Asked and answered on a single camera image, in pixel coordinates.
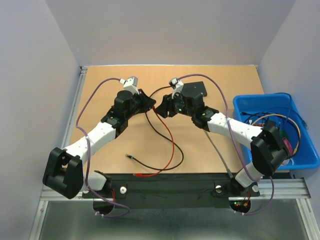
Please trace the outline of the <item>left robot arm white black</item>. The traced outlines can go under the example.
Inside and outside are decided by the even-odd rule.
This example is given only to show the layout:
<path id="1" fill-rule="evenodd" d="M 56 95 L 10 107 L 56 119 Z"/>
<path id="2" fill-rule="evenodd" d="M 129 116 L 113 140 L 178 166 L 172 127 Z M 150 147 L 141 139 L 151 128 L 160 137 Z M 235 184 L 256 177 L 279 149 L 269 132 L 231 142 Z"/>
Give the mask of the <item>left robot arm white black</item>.
<path id="1" fill-rule="evenodd" d="M 89 133 L 75 143 L 54 148 L 48 156 L 42 183 L 62 196 L 72 199 L 80 191 L 93 189 L 100 197 L 111 193 L 111 179 L 105 173 L 86 173 L 84 165 L 97 151 L 115 140 L 127 127 L 131 117 L 146 113 L 156 104 L 141 89 L 137 93 L 121 90 L 113 106 Z"/>

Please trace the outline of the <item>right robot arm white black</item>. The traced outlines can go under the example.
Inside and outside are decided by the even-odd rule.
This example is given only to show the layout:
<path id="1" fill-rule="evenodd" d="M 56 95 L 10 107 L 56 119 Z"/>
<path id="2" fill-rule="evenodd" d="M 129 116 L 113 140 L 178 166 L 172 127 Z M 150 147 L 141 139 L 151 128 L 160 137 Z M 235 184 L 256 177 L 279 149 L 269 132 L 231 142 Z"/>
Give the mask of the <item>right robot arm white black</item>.
<path id="1" fill-rule="evenodd" d="M 261 177 L 272 176 L 291 156 L 275 122 L 269 121 L 264 127 L 259 127 L 229 118 L 206 106 L 201 94 L 164 95 L 155 112 L 163 118 L 172 118 L 176 114 L 189 116 L 196 127 L 229 137 L 250 149 L 251 163 L 246 164 L 230 181 L 231 192 L 235 195 L 242 195 Z"/>

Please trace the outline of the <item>black network switch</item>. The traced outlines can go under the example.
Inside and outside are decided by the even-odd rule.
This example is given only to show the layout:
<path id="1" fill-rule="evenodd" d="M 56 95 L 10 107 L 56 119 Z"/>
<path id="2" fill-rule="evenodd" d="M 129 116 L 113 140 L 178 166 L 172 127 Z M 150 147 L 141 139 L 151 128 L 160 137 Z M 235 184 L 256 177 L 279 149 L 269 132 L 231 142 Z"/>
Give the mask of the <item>black network switch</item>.
<path id="1" fill-rule="evenodd" d="M 208 95 L 205 84 L 203 81 L 196 81 L 196 82 L 190 82 L 190 83 L 185 83 L 183 85 L 183 88 L 181 90 L 181 93 L 183 95 L 187 93 L 197 93 L 197 94 L 202 94 L 203 97 L 206 97 Z"/>

